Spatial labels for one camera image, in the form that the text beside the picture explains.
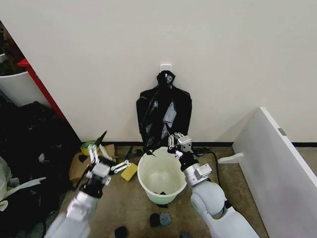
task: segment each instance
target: black plastic bag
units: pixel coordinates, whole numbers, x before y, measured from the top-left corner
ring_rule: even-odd
[[[158,86],[140,94],[137,100],[139,130],[146,152],[167,145],[168,133],[187,135],[192,113],[188,92],[173,85],[175,75],[164,70],[158,74]]]

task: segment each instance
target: white wall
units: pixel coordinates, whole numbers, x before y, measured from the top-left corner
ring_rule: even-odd
[[[28,72],[0,76],[0,90],[19,107],[34,101],[51,107]]]
[[[138,141],[162,62],[189,91],[195,141],[233,141],[265,106],[317,141],[316,0],[0,0],[0,18],[82,140]]]

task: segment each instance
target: baseboard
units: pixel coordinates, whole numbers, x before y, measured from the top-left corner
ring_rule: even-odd
[[[103,145],[114,144],[115,146],[143,146],[140,141],[107,141]],[[231,147],[233,142],[193,142],[193,146],[207,147]],[[317,147],[317,142],[292,142],[295,147]]]
[[[317,147],[317,142],[292,142],[295,147]]]

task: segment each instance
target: cable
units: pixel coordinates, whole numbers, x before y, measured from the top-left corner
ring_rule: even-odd
[[[46,230],[47,230],[47,227],[46,227],[46,220],[43,220],[43,233],[42,233],[42,238],[44,238],[44,237],[45,237]]]

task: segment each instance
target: yellow sponge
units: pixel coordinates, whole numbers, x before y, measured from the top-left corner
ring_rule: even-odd
[[[136,164],[131,163],[130,167],[127,167],[122,173],[121,177],[123,177],[125,180],[130,181],[132,176],[136,173],[138,170],[138,166]]]

